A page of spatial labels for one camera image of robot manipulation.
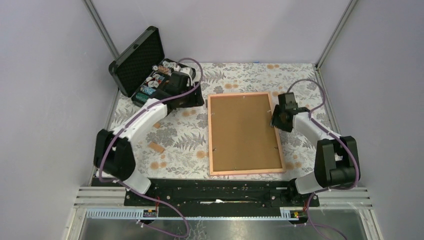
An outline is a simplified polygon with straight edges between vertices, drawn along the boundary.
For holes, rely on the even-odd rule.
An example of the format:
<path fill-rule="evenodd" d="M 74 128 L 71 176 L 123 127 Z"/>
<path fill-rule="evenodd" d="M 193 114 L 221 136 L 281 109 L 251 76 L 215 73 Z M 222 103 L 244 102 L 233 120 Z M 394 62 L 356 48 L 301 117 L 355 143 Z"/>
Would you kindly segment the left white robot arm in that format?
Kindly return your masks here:
<path fill-rule="evenodd" d="M 142 205 L 152 204 L 155 192 L 150 188 L 150 179 L 138 170 L 134 147 L 171 111 L 204 103 L 201 80 L 195 81 L 184 72 L 172 72 L 159 88 L 148 94 L 144 105 L 132 117 L 113 130 L 102 129 L 97 133 L 93 164 L 98 169 L 99 180 L 117 182 L 134 191 Z"/>

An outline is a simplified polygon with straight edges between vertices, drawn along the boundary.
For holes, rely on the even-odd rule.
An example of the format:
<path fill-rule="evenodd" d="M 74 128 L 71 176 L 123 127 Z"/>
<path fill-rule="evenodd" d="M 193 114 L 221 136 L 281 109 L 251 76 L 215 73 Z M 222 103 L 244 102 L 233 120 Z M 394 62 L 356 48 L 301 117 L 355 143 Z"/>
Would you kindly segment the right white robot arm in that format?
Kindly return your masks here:
<path fill-rule="evenodd" d="M 291 205 L 301 205 L 307 194 L 348 190 L 357 185 L 361 175 L 356 140 L 319 123 L 308 108 L 298 106 L 294 93 L 278 96 L 270 125 L 284 132 L 301 133 L 316 149 L 313 172 L 289 183 L 286 198 Z"/>

